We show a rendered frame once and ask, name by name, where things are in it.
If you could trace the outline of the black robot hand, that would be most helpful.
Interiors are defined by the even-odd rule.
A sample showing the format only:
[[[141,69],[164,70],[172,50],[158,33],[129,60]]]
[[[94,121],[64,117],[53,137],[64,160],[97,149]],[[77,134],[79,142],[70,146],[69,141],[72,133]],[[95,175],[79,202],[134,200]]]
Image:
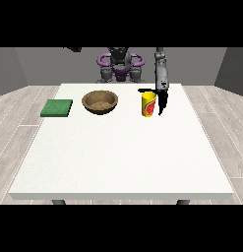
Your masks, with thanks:
[[[152,90],[152,89],[138,89],[139,93],[144,92],[153,92],[156,94],[156,101],[155,103],[158,103],[158,114],[161,114],[163,109],[167,105],[168,100],[168,92],[167,91],[158,91],[158,90]]]

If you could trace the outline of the yellow cup with melon print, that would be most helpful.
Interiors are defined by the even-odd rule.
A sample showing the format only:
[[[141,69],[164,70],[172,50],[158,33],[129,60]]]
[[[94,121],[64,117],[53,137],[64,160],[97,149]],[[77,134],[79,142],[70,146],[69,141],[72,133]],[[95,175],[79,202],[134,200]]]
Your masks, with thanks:
[[[151,117],[154,111],[156,94],[153,92],[142,93],[142,115]]]

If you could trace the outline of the brown wooden bowl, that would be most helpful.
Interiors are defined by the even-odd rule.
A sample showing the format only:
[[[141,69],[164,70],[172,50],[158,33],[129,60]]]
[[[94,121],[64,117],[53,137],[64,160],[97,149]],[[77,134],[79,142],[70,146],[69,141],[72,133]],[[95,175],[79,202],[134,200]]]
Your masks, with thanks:
[[[96,115],[112,111],[118,103],[118,96],[111,91],[92,91],[84,95],[82,104],[85,109]]]

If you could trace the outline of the green square pad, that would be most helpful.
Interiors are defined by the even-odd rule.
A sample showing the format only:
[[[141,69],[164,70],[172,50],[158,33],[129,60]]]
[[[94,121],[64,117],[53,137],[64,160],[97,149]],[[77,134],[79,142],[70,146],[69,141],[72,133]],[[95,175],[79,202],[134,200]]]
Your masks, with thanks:
[[[73,101],[71,99],[49,99],[40,112],[41,117],[67,117]]]

